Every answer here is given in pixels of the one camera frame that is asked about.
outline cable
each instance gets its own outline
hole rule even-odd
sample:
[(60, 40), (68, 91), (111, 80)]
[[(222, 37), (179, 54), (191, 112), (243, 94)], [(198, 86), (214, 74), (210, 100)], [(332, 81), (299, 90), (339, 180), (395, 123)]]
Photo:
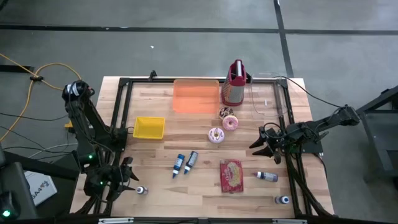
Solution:
[(8, 131), (10, 131), (10, 132), (12, 132), (12, 133), (14, 133), (14, 134), (16, 134), (16, 135), (18, 135), (18, 136), (20, 136), (20, 137), (22, 137), (22, 138), (28, 140), (28, 141), (30, 141), (30, 142), (32, 142), (32, 143), (34, 143), (34, 144), (40, 146), (42, 149), (45, 149), (41, 144), (39, 144), (39, 143), (37, 143), (37, 142), (35, 142), (35, 141), (33, 141), (33, 140), (31, 140), (31, 139), (29, 139), (29, 138), (27, 138), (27, 137), (21, 135), (21, 134), (16, 133), (15, 131), (11, 131), (10, 129), (8, 129), (8, 128), (6, 128), (6, 127), (3, 127), (3, 126), (0, 126), (0, 128), (4, 128), (5, 130), (8, 130)]
[(18, 116), (18, 115), (13, 115), (13, 114), (6, 114), (6, 113), (2, 113), (0, 112), (0, 114), (4, 115), (4, 116), (12, 116), (12, 117), (17, 117), (17, 118), (25, 118), (25, 119), (32, 119), (35, 121), (56, 121), (62, 118), (66, 118), (68, 115), (59, 117), (59, 118), (54, 118), (54, 119), (38, 119), (38, 118), (30, 118), (30, 117), (26, 117), (26, 116)]
[(29, 105), (29, 101), (30, 101), (30, 94), (32, 93), (32, 87), (33, 87), (33, 81), (30, 81), (29, 84), (29, 89), (27, 91), (27, 99), (26, 99), (26, 103), (25, 103), (25, 107), (22, 110), (22, 112), (20, 113), (19, 117), (14, 121), (14, 123), (11, 125), (11, 127), (9, 128), (9, 131), (7, 131), (0, 139), (0, 142), (2, 142), (4, 140), (4, 138), (8, 135), (8, 133), (10, 133), (10, 130), (12, 130), (14, 128), (14, 126), (18, 123), (18, 121), (20, 120), (21, 116), (24, 115), (27, 106)]
[(132, 129), (134, 129), (134, 127), (132, 127), (132, 126), (131, 126), (131, 127), (128, 127), (128, 128), (126, 128), (126, 129), (127, 129), (127, 133), (129, 133), (129, 134), (133, 134), (133, 133), (130, 133), (130, 132), (129, 132), (129, 128), (132, 128)]
[[(61, 144), (61, 145), (51, 146), (51, 147), (46, 148), (45, 150), (54, 149), (54, 148), (56, 148), (56, 147), (63, 147), (63, 146), (77, 146), (77, 143), (72, 143), (72, 144)], [(40, 153), (42, 153), (42, 152), (43, 152), (43, 151), (36, 152), (35, 154), (29, 156), (28, 158), (34, 157), (34, 156), (36, 156), (37, 154), (40, 154)]]
[(119, 194), (121, 194), (122, 192), (123, 192), (123, 186), (124, 186), (124, 182), (123, 182), (123, 174), (122, 174), (122, 169), (119, 167), (119, 171), (120, 171), (120, 178), (121, 178), (121, 185), (122, 185), (122, 187), (120, 188), (120, 193)]
[(325, 162), (323, 161), (323, 159), (322, 159), (318, 154), (313, 153), (313, 155), (314, 155), (315, 157), (318, 157), (318, 159), (321, 161), (321, 163), (322, 163), (322, 165), (323, 165), (323, 168), (324, 168), (324, 170), (325, 170), (325, 176), (326, 176), (326, 179), (327, 179), (327, 178), (328, 178), (328, 172), (326, 171)]
[[(7, 60), (10, 61), (10, 62), (12, 62), (13, 64), (15, 64), (15, 65), (21, 67), (23, 70), (27, 71), (28, 73), (30, 73), (31, 75), (33, 75), (33, 76), (36, 77), (36, 78), (39, 77), (39, 72), (40, 72), (42, 69), (44, 69), (44, 68), (46, 68), (46, 67), (48, 67), (48, 66), (51, 66), (51, 65), (61, 65), (61, 66), (64, 66), (64, 67), (68, 68), (69, 70), (71, 70), (71, 71), (78, 77), (78, 79), (81, 80), (81, 76), (80, 76), (74, 69), (72, 69), (69, 65), (65, 65), (65, 64), (63, 64), (63, 63), (50, 63), (50, 64), (46, 64), (46, 65), (41, 66), (35, 73), (33, 73), (33, 72), (31, 72), (30, 70), (28, 70), (28, 69), (26, 69), (25, 67), (23, 67), (22, 65), (18, 64), (17, 62), (11, 60), (9, 57), (3, 55), (2, 53), (0, 53), (0, 56), (2, 56), (3, 58), (7, 59)], [(44, 81), (44, 80), (42, 80), (41, 82), (45, 83), (47, 86), (49, 86), (50, 88), (53, 88), (53, 89), (55, 89), (55, 90), (60, 90), (60, 91), (63, 90), (63, 89), (61, 89), (61, 88), (55, 87), (55, 86), (53, 86), (53, 85), (47, 83), (47, 82)], [(33, 81), (33, 80), (30, 81), (29, 89), (28, 89), (28, 94), (27, 94), (27, 99), (26, 99), (26, 103), (25, 103), (25, 107), (24, 107), (24, 109), (22, 110), (22, 112), (20, 113), (19, 117), (18, 117), (18, 118), (14, 121), (14, 123), (11, 125), (11, 127), (9, 128), (9, 130), (12, 130), (12, 129), (14, 128), (14, 126), (18, 123), (18, 121), (20, 120), (21, 116), (24, 115), (24, 113), (25, 113), (25, 111), (26, 111), (26, 108), (27, 108), (27, 106), (29, 105), (30, 94), (32, 93), (33, 84), (34, 84), (34, 81)], [(9, 133), (10, 133), (10, 131), (7, 131), (7, 132), (1, 137), (0, 142), (2, 142), (2, 141), (4, 140), (4, 138), (5, 138)]]
[(336, 110), (334, 110), (334, 112), (330, 115), (330, 117), (329, 117), (329, 119), (328, 119), (327, 121), (324, 121), (324, 122), (318, 124), (318, 125), (315, 127), (314, 132), (317, 133), (317, 130), (318, 130), (319, 126), (321, 126), (321, 125), (323, 125), (323, 124), (325, 124), (325, 123), (326, 123), (326, 124), (329, 123), (329, 121), (333, 118), (333, 116), (334, 116), (335, 114), (337, 114), (340, 110), (341, 110), (341, 108), (337, 108)]
[[(267, 126), (268, 124), (273, 124), (273, 125), (277, 126), (280, 130), (282, 130), (282, 128), (280, 128), (280, 126), (279, 126), (278, 124), (274, 123), (274, 122), (268, 122), (268, 123), (266, 123), (266, 124), (264, 125), (264, 129), (266, 128), (266, 126)], [(286, 137), (286, 136), (288, 135), (288, 134), (285, 134), (285, 135), (283, 135), (283, 136), (270, 136), (270, 135), (267, 134), (267, 131), (264, 131), (264, 134), (265, 134), (267, 137), (273, 138), (273, 139), (281, 139), (281, 138), (284, 138), (284, 137)]]
[(329, 102), (327, 102), (327, 101), (325, 101), (325, 100), (323, 100), (323, 99), (320, 99), (320, 98), (318, 98), (318, 97), (312, 95), (311, 93), (309, 93), (307, 90), (305, 90), (303, 87), (301, 87), (299, 84), (297, 84), (295, 81), (291, 80), (291, 79), (288, 78), (288, 77), (285, 77), (285, 76), (283, 76), (283, 75), (278, 75), (278, 76), (273, 77), (273, 78), (277, 78), (277, 77), (282, 77), (282, 78), (286, 78), (286, 79), (290, 80), (292, 83), (296, 84), (298, 87), (300, 87), (300, 88), (301, 88), (304, 92), (306, 92), (308, 95), (314, 97), (314, 98), (317, 99), (317, 100), (320, 100), (320, 101), (322, 101), (322, 102), (324, 102), (324, 103), (326, 103), (326, 104), (329, 104), (329, 105), (331, 105), (331, 106), (335, 106), (335, 107), (337, 107), (337, 108), (341, 108), (341, 107), (342, 107), (342, 106), (335, 105), (335, 104), (333, 104), (333, 103), (329, 103)]
[(36, 160), (39, 161), (39, 160), (42, 160), (42, 159), (48, 159), (48, 158), (53, 158), (53, 157), (58, 157), (58, 156), (66, 156), (68, 154), (71, 154), (71, 152), (68, 152), (68, 153), (62, 154), (62, 155), (57, 155), (57, 156), (46, 156), (46, 157), (43, 157), (43, 158), (40, 158), (40, 159), (36, 159)]
[(102, 202), (102, 203), (107, 203), (107, 202), (108, 202), (108, 201), (105, 201), (105, 200), (100, 199), (100, 196), (98, 196), (97, 194), (95, 195), (95, 197), (97, 197), (97, 199), (98, 199), (100, 202)]
[(65, 152), (65, 150), (67, 150), (68, 147), (69, 147), (69, 135), (67, 131), (67, 146), (65, 146), (65, 148), (61, 152)]
[(46, 150), (46, 149), (39, 149), (39, 148), (36, 148), (36, 147), (26, 147), (26, 146), (11, 146), (11, 147), (5, 147), (5, 148), (3, 148), (3, 150), (6, 150), (6, 149), (15, 149), (15, 148), (21, 148), (21, 149), (33, 149), (33, 150), (39, 150), (40, 152), (49, 152), (49, 153), (65, 153), (65, 152), (53, 152), (53, 151), (48, 151), (48, 150)]

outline yellow plastic bin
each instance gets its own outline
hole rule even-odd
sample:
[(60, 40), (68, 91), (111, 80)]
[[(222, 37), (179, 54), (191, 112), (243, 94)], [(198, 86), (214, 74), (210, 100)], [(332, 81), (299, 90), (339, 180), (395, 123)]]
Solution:
[(162, 139), (165, 118), (137, 117), (132, 136), (141, 139)]

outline red snack box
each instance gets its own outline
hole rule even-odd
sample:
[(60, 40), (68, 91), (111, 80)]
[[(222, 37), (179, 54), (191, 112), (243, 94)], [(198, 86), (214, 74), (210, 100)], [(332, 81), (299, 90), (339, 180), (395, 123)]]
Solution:
[(222, 192), (243, 191), (243, 170), (241, 161), (236, 159), (221, 160), (220, 177)]

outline green led light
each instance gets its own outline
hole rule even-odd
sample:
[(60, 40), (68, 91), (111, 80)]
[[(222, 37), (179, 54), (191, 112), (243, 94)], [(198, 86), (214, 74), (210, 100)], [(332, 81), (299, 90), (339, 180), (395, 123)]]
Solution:
[(8, 216), (11, 215), (11, 212), (10, 212), (9, 210), (5, 210), (5, 211), (2, 213), (2, 215), (3, 215), (4, 217), (8, 217)]

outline black cable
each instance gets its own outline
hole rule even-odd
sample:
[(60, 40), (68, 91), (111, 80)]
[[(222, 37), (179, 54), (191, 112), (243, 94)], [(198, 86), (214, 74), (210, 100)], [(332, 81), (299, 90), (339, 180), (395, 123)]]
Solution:
[(327, 102), (327, 101), (325, 101), (325, 100), (323, 100), (323, 99), (320, 99), (320, 98), (318, 98), (318, 97), (312, 95), (311, 93), (309, 93), (307, 90), (305, 90), (303, 87), (301, 87), (299, 84), (297, 84), (295, 81), (291, 80), (291, 79), (288, 78), (288, 77), (285, 77), (285, 76), (283, 76), (283, 75), (278, 75), (278, 76), (273, 77), (273, 78), (277, 78), (277, 77), (282, 77), (282, 78), (286, 78), (286, 79), (290, 80), (292, 83), (296, 84), (298, 87), (300, 87), (300, 88), (301, 88), (304, 92), (306, 92), (308, 95), (314, 97), (314, 98), (317, 99), (317, 100), (320, 100), (320, 101), (322, 101), (322, 102), (324, 102), (324, 103), (326, 103), (326, 104), (329, 104), (329, 105), (331, 105), (331, 106), (335, 106), (335, 107), (338, 107), (338, 108), (341, 108), (341, 107), (342, 107), (342, 106), (335, 105), (335, 104), (333, 104), (333, 103), (329, 103), (329, 102)]
[(68, 116), (68, 115), (65, 115), (65, 116), (62, 116), (62, 117), (59, 117), (59, 118), (54, 118), (54, 119), (39, 119), (39, 118), (30, 118), (30, 117), (26, 117), (26, 116), (18, 116), (18, 115), (13, 115), (13, 114), (6, 114), (6, 113), (1, 113), (1, 112), (0, 112), (0, 114), (4, 115), (4, 116), (12, 116), (12, 117), (16, 117), (16, 118), (32, 119), (32, 120), (35, 120), (35, 121), (56, 121), (56, 120), (59, 120), (59, 119), (62, 119), (62, 118), (66, 118)]
[(68, 147), (69, 147), (69, 135), (67, 131), (67, 146), (61, 152), (65, 152), (65, 150), (67, 150)]
[(105, 201), (105, 200), (100, 199), (100, 196), (98, 196), (97, 194), (95, 195), (95, 197), (97, 197), (97, 199), (98, 199), (100, 202), (102, 202), (102, 203), (107, 203), (107, 202), (108, 202), (108, 201)]
[(56, 156), (46, 156), (46, 157), (43, 157), (43, 158), (40, 158), (40, 159), (35, 159), (35, 160), (39, 161), (41, 159), (53, 158), (53, 157), (58, 157), (58, 156), (66, 156), (68, 154), (71, 154), (71, 152), (68, 152), (68, 153), (65, 153), (65, 154), (62, 154), (62, 155), (56, 155)]
[(10, 130), (10, 129), (8, 129), (8, 128), (6, 128), (6, 127), (3, 127), (3, 126), (0, 126), (0, 128), (4, 128), (5, 130), (8, 130), (8, 131), (10, 131), (10, 132), (12, 132), (12, 133), (14, 133), (14, 134), (18, 135), (18, 136), (20, 136), (20, 137), (22, 137), (22, 138), (24, 138), (24, 139), (26, 139), (26, 140), (28, 140), (28, 141), (30, 141), (30, 142), (32, 142), (32, 143), (34, 143), (34, 144), (36, 144), (36, 145), (40, 146), (42, 149), (44, 149), (44, 150), (45, 150), (45, 148), (44, 148), (44, 147), (43, 147), (41, 144), (39, 144), (39, 143), (37, 143), (37, 142), (35, 142), (35, 141), (33, 141), (33, 140), (31, 140), (31, 139), (29, 139), (29, 138), (27, 138), (27, 137), (25, 137), (25, 136), (21, 135), (21, 134), (18, 134), (18, 133), (16, 133), (16, 132), (15, 132), (15, 131), (13, 131), (13, 130)]
[(131, 127), (128, 127), (128, 128), (126, 128), (126, 129), (127, 129), (127, 133), (129, 133), (129, 134), (133, 134), (133, 133), (130, 133), (130, 132), (129, 132), (129, 128), (132, 128), (132, 129), (134, 129), (134, 127), (132, 127), (132, 126), (131, 126)]
[[(268, 123), (266, 123), (266, 124), (264, 125), (264, 129), (266, 128), (266, 126), (267, 126), (268, 124), (273, 124), (273, 125), (277, 126), (280, 130), (282, 130), (282, 128), (280, 128), (280, 126), (279, 126), (278, 124), (274, 123), (274, 122), (268, 122)], [(264, 134), (265, 134), (267, 137), (273, 138), (273, 139), (281, 139), (281, 138), (284, 138), (284, 137), (287, 136), (287, 134), (285, 134), (285, 135), (283, 135), (283, 136), (270, 136), (270, 135), (267, 134), (267, 131), (265, 131)]]
[(6, 149), (14, 149), (14, 148), (33, 149), (33, 150), (38, 150), (38, 151), (42, 151), (42, 152), (49, 152), (49, 153), (61, 153), (61, 152), (48, 151), (48, 150), (46, 150), (46, 149), (43, 150), (43, 149), (39, 149), (39, 148), (35, 148), (35, 147), (25, 147), (25, 146), (5, 147), (5, 148), (3, 148), (3, 150), (6, 150)]
[(314, 155), (315, 157), (317, 157), (317, 158), (321, 161), (321, 163), (322, 163), (322, 165), (323, 165), (323, 168), (324, 168), (324, 170), (325, 170), (325, 176), (326, 176), (326, 179), (327, 179), (327, 178), (328, 178), (328, 172), (326, 171), (325, 162), (323, 161), (323, 159), (322, 159), (318, 154), (313, 153), (313, 155)]
[(318, 125), (315, 127), (314, 132), (317, 133), (317, 130), (318, 130), (319, 126), (321, 126), (321, 125), (323, 125), (323, 124), (325, 124), (325, 123), (326, 123), (326, 124), (329, 123), (329, 121), (333, 118), (333, 116), (336, 115), (340, 110), (341, 110), (341, 108), (337, 108), (336, 110), (334, 110), (334, 112), (330, 115), (330, 117), (329, 117), (329, 119), (328, 119), (327, 121), (324, 121), (324, 122), (318, 124)]

